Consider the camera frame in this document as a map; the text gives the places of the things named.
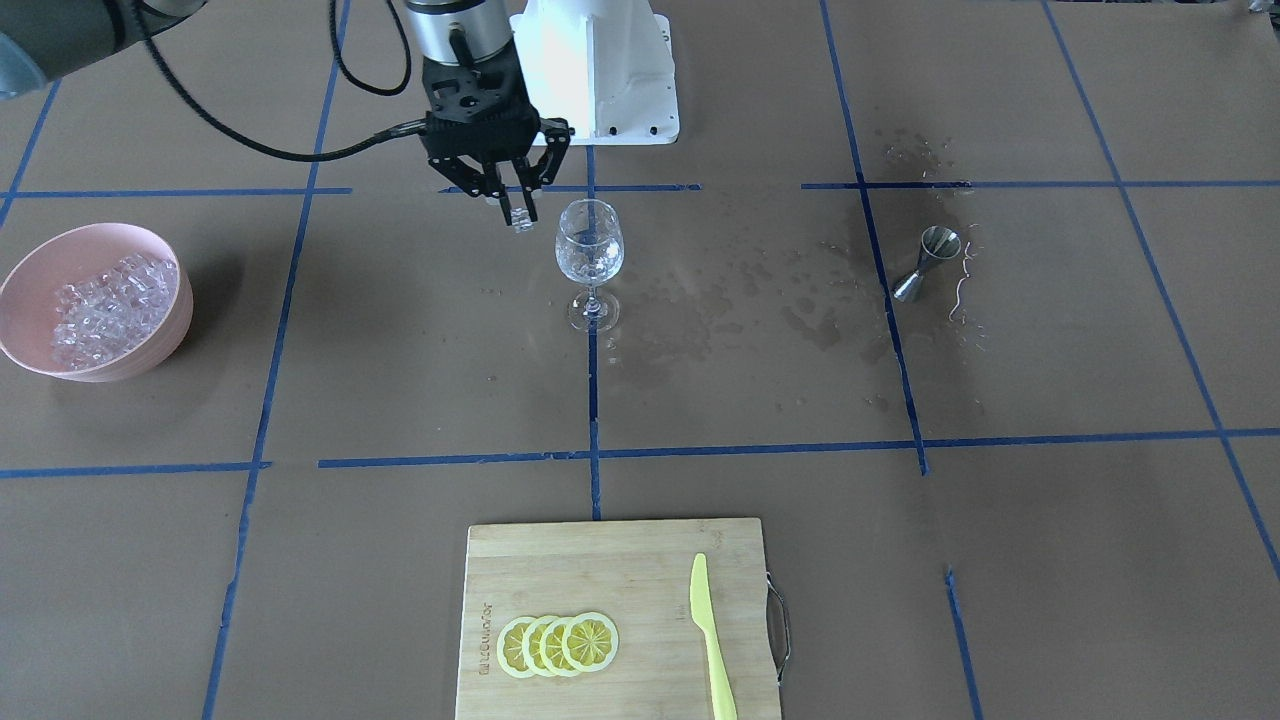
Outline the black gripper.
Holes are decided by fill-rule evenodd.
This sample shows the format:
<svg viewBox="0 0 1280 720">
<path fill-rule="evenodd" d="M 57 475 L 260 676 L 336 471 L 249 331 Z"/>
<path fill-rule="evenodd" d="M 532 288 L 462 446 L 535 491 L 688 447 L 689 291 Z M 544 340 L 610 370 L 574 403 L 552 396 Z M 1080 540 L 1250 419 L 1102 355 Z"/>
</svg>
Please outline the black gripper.
<svg viewBox="0 0 1280 720">
<path fill-rule="evenodd" d="M 430 167 L 456 188 L 500 209 L 513 225 L 512 205 L 498 164 L 508 161 L 526 191 L 556 182 L 573 137 L 564 118 L 541 118 L 530 101 L 516 55 L 495 55 L 471 67 L 422 59 L 430 102 L 421 142 Z M 541 154 L 530 163 L 532 141 Z"/>
</svg>

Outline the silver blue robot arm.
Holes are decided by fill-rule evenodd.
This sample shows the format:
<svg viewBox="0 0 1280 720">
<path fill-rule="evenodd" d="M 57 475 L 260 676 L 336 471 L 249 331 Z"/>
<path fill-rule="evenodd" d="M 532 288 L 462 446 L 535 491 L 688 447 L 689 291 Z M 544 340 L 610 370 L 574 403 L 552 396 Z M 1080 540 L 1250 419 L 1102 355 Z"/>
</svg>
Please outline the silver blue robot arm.
<svg viewBox="0 0 1280 720">
<path fill-rule="evenodd" d="M 189 19 L 202 8 L 200 1 L 5 1 L 3 97 L 31 94 L 142 44 L 201 120 L 255 152 L 287 161 L 335 161 L 413 136 L 430 168 L 458 191 L 498 206 L 508 225 L 535 222 L 535 196 L 556 179 L 573 128 L 534 106 L 506 4 L 393 1 L 388 6 L 406 69 L 422 70 L 428 110 L 344 149 L 289 152 L 268 146 L 232 129 L 191 95 L 155 38 Z"/>
</svg>

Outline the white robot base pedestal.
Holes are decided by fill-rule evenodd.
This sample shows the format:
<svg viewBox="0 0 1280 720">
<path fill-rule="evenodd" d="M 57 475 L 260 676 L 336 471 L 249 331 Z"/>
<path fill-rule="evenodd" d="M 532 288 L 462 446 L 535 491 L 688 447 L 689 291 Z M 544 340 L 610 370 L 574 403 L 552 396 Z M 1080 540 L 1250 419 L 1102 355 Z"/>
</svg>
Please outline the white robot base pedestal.
<svg viewBox="0 0 1280 720">
<path fill-rule="evenodd" d="M 529 1 L 509 26 L 532 105 L 572 145 L 662 146 L 681 119 L 671 23 L 648 1 Z"/>
</svg>

